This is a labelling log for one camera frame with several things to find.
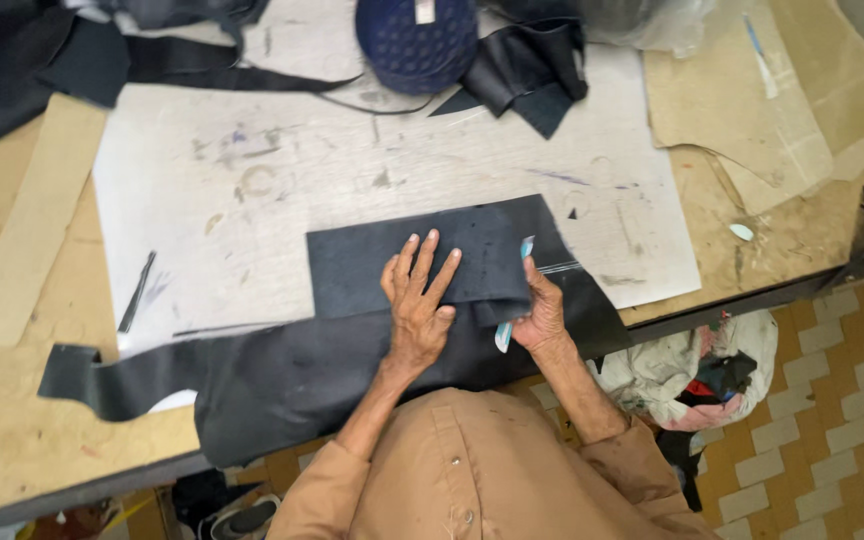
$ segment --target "black fabric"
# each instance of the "black fabric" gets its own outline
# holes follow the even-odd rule
[[[479,39],[478,54],[460,82],[496,117],[512,108],[550,139],[573,102],[589,86],[575,53],[583,58],[585,38],[579,19],[561,17],[507,26]],[[453,96],[440,110],[461,111]]]
[[[50,7],[31,19],[0,14],[0,138],[40,115],[52,92],[113,107],[126,82],[195,89],[260,92],[328,92],[355,79],[317,80],[253,67],[236,67],[242,32],[216,14],[236,45],[227,47],[177,37],[123,36],[113,23],[77,18]]]
[[[45,111],[52,89],[37,73],[54,59],[72,30],[75,13],[59,7],[0,34],[0,138]],[[13,19],[0,16],[8,28]]]
[[[258,22],[269,0],[99,0],[109,13],[126,12],[143,30],[186,26],[221,14],[237,25]]]
[[[53,89],[100,107],[115,107],[126,84],[129,51],[114,24],[77,19],[68,40],[37,77]]]
[[[535,236],[537,267],[573,261],[541,195],[485,207],[514,216],[516,237]],[[583,358],[632,346],[618,312],[585,270],[548,278],[562,288],[565,325]],[[539,372],[517,343],[500,352],[495,329],[475,324],[470,303],[455,308],[441,356],[403,399],[444,387],[485,390]],[[202,451],[215,466],[240,465],[339,430],[388,352],[390,333],[383,310],[165,345],[101,367],[91,363],[95,350],[56,345],[38,395],[80,401],[105,420],[128,420],[177,389],[195,389]]]
[[[695,380],[705,384],[717,398],[725,402],[729,394],[745,392],[751,382],[749,376],[758,366],[758,362],[741,350],[735,356],[726,358],[706,355],[699,360]]]
[[[259,485],[262,484],[227,485],[226,475],[215,469],[183,476],[172,486],[175,518],[193,532],[198,532],[199,523]]]
[[[695,433],[690,431],[663,429],[655,435],[655,445],[662,452],[665,461],[682,472],[681,492],[685,496],[688,508],[693,512],[701,512],[702,500],[699,498],[699,489],[695,485],[695,477],[699,475],[699,460],[702,459],[702,452],[690,455],[693,436]]]
[[[333,228],[306,234],[315,313],[338,318],[388,310],[377,276],[410,233],[424,239],[437,228],[438,250],[429,284],[452,248],[462,250],[443,304],[472,303],[475,321],[494,327],[529,312],[529,285],[522,269],[522,236],[498,206],[446,210],[416,217]]]

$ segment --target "wooden board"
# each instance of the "wooden board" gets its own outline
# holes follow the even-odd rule
[[[37,120],[0,140],[0,234],[40,129]],[[191,407],[107,423],[78,403],[36,396],[56,340],[95,345],[115,358],[111,293],[91,182],[78,198],[33,313],[17,347],[0,348],[0,507],[198,448]]]
[[[678,198],[702,275],[700,290],[620,309],[626,325],[664,317],[845,264],[856,231],[861,181],[831,181],[757,216],[737,205],[697,146],[669,150]],[[750,242],[729,230],[751,229]]]
[[[105,126],[102,110],[63,94],[49,110],[0,237],[0,347],[14,347],[25,332]]]

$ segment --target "tan shirt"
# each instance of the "tan shirt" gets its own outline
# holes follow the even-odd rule
[[[268,538],[718,538],[639,420],[579,452],[497,392],[438,390],[392,413],[371,464],[318,452]]]

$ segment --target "cardboard sheet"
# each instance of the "cardboard sheet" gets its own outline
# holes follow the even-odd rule
[[[645,67],[656,145],[696,144],[719,154],[745,209],[756,215],[822,182],[833,156],[768,3],[756,0],[748,13],[777,85],[773,99],[741,18],[697,55],[649,51]]]
[[[833,180],[864,169],[864,39],[835,0],[770,0],[798,81],[831,150]]]
[[[354,36],[332,30],[351,26],[353,6],[271,3],[246,34],[249,59],[304,76],[355,75]],[[282,23],[312,18],[302,31]],[[266,33],[279,47],[269,56]],[[589,46],[585,76],[588,98],[548,141],[485,107],[428,117],[434,102],[371,116],[301,93],[127,85],[93,171],[116,320],[157,251],[132,328],[120,334],[123,355],[176,332],[312,316],[307,231],[536,193],[618,308],[699,289],[668,154],[651,144],[638,51]],[[369,78],[333,95],[379,110],[406,105]]]
[[[104,125],[105,114],[91,105],[62,94],[49,101],[40,144],[0,238],[0,347],[15,346],[25,332]]]

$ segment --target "beige cardboard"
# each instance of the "beige cardboard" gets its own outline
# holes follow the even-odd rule
[[[645,66],[655,140],[719,154],[745,209],[756,215],[822,182],[833,156],[765,0],[750,7],[749,19],[778,87],[773,99],[741,18],[697,55],[678,60],[648,52]]]
[[[54,94],[0,238],[0,347],[18,344],[66,238],[105,126],[93,106]]]
[[[770,0],[798,82],[834,157],[829,178],[864,169],[864,40],[834,0]]]

